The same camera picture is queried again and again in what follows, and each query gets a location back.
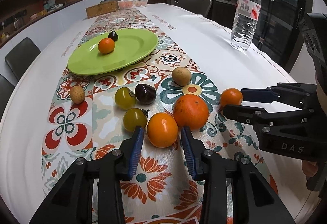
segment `floral pattern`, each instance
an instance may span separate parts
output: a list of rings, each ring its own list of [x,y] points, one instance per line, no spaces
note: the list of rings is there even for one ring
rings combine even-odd
[[[227,120],[218,112],[218,88],[173,39],[140,11],[120,10],[97,17],[78,46],[99,34],[127,27],[155,33],[159,40],[155,50],[132,65],[102,75],[77,76],[67,67],[63,70],[50,105],[48,132],[42,143],[44,195],[76,158],[101,159],[119,148],[124,139],[130,138],[122,127],[125,111],[116,107],[114,94],[120,86],[134,90],[140,82],[155,87],[158,93],[152,105],[136,105],[149,109],[149,117],[156,112],[171,114],[174,103],[183,94],[200,96],[207,103],[210,116],[200,130],[193,131],[193,135],[201,139],[206,148],[224,158],[239,160],[247,157],[278,193],[277,185],[251,136],[253,131],[246,125]],[[171,72],[176,67],[191,71],[192,79],[188,85],[180,87],[173,82]],[[80,105],[73,104],[69,97],[69,91],[75,85],[81,86],[87,95]],[[121,182],[126,223],[199,223],[204,181],[190,180],[182,147],[178,139],[169,148],[155,148],[145,134],[136,175],[129,182]],[[97,223],[97,185],[98,180],[95,180],[92,223]],[[230,182],[227,182],[227,190],[227,223],[231,224],[233,203]]]

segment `green tomato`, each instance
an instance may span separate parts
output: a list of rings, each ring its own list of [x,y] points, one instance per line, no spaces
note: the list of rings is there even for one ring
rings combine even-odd
[[[128,87],[121,87],[115,93],[115,102],[121,109],[128,110],[135,106],[136,96]]]
[[[135,127],[140,125],[143,129],[148,124],[148,111],[138,108],[129,109],[123,118],[123,125],[129,132],[134,132]]]

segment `clear plastic container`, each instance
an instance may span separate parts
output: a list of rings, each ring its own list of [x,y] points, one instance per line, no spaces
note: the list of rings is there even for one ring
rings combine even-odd
[[[231,33],[231,46],[237,50],[246,51],[253,39],[261,0],[237,0],[234,24]]]

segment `white tablecloth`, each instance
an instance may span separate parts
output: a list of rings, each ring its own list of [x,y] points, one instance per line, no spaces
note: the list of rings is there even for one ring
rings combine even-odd
[[[148,5],[140,12],[186,51],[220,90],[295,82],[254,44],[247,52],[233,49],[229,45],[230,29],[201,15],[166,4]],[[21,223],[28,223],[44,197],[41,177],[35,180],[34,176],[41,174],[40,149],[47,129],[44,120],[53,92],[70,54],[95,19],[75,23],[49,44],[19,81],[2,117],[0,194]],[[264,107],[268,112],[294,109],[277,102],[243,105]],[[267,152],[262,152],[262,157],[276,181],[279,196],[296,222],[301,223],[318,202],[318,194],[305,186],[301,162]]]

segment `bottle label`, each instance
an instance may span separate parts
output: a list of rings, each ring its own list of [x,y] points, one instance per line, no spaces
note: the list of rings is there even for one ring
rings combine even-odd
[[[237,0],[236,12],[258,21],[261,6],[249,0]]]

